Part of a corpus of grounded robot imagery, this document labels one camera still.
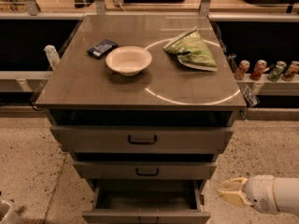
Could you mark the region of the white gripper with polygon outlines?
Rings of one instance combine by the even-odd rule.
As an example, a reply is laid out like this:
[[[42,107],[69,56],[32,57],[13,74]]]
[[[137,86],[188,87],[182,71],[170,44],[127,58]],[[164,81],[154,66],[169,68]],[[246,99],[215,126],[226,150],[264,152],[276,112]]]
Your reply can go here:
[[[245,208],[249,203],[256,211],[275,215],[278,207],[275,200],[275,181],[272,175],[256,175],[233,178],[220,183],[217,193],[228,204]]]

